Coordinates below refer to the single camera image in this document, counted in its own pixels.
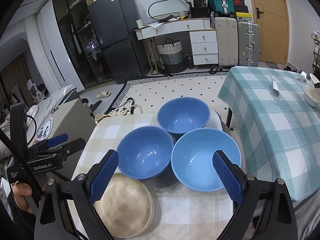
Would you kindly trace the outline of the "left hand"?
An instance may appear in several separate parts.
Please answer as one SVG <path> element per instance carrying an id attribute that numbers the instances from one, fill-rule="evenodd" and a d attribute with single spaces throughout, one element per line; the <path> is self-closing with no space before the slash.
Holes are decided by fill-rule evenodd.
<path id="1" fill-rule="evenodd" d="M 27 213 L 33 214 L 33 211 L 27 203 L 26 197 L 31 197 L 32 189 L 24 182 L 16 182 L 12 187 L 12 194 L 17 207 Z"/>

